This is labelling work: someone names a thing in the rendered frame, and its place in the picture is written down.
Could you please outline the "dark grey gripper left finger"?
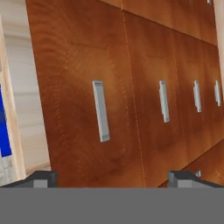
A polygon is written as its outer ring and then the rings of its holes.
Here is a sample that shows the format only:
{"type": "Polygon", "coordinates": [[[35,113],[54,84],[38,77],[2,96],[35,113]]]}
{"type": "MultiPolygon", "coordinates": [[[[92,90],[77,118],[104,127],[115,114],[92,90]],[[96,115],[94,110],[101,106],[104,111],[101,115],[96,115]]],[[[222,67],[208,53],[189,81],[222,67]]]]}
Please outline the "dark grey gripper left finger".
{"type": "Polygon", "coordinates": [[[55,188],[58,186],[56,171],[35,171],[25,179],[2,186],[3,188],[55,188]]]}

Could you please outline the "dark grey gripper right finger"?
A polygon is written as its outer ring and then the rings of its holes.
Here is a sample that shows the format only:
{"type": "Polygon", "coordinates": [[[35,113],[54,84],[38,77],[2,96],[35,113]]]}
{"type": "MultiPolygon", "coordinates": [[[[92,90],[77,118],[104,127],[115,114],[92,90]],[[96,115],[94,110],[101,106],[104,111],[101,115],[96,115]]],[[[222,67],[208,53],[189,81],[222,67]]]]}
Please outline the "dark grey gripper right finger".
{"type": "Polygon", "coordinates": [[[168,186],[172,188],[224,188],[224,185],[198,178],[190,171],[169,171],[168,186]]]}

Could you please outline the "brown wooden drawer front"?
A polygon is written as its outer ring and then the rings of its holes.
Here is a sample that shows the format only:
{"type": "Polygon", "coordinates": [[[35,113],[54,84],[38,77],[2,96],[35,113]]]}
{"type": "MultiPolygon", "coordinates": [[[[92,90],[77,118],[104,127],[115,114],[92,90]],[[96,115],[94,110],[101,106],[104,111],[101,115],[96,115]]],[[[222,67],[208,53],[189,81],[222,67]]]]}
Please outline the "brown wooden drawer front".
{"type": "Polygon", "coordinates": [[[172,31],[128,12],[124,19],[145,183],[157,187],[167,180],[167,172],[186,165],[172,31]],[[160,81],[166,85],[169,122],[161,111],[160,81]]]}
{"type": "Polygon", "coordinates": [[[211,144],[216,145],[224,138],[223,106],[221,94],[215,92],[215,86],[221,90],[221,70],[218,49],[208,43],[202,44],[205,75],[205,111],[209,124],[211,144]]]}
{"type": "Polygon", "coordinates": [[[97,0],[26,0],[51,167],[61,187],[142,187],[123,15],[97,0]],[[100,141],[93,81],[110,140],[100,141]]]}
{"type": "Polygon", "coordinates": [[[178,31],[173,33],[178,76],[179,104],[185,136],[186,162],[190,164],[211,147],[209,124],[205,111],[205,76],[201,42],[178,31]],[[199,82],[201,112],[194,104],[194,81],[199,82]]]}

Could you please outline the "brown wooden cupboard door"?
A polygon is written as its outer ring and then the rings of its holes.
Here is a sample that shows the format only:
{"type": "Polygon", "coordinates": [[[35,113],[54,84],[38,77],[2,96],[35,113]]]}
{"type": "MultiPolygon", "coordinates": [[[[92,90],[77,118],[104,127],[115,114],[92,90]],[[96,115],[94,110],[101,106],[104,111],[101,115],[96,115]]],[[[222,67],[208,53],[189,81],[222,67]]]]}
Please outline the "brown wooden cupboard door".
{"type": "Polygon", "coordinates": [[[183,171],[200,172],[200,178],[224,185],[224,139],[193,160],[183,171]]]}
{"type": "Polygon", "coordinates": [[[217,45],[214,0],[99,0],[196,39],[217,45]]]}

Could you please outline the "blue panel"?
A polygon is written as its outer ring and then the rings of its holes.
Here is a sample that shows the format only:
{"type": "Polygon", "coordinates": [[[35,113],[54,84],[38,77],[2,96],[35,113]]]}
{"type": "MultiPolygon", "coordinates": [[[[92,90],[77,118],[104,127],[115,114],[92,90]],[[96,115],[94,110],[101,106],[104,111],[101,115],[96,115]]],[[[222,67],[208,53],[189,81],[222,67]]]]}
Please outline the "blue panel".
{"type": "Polygon", "coordinates": [[[0,85],[0,153],[3,158],[11,155],[11,145],[7,130],[1,85],[0,85]]]}

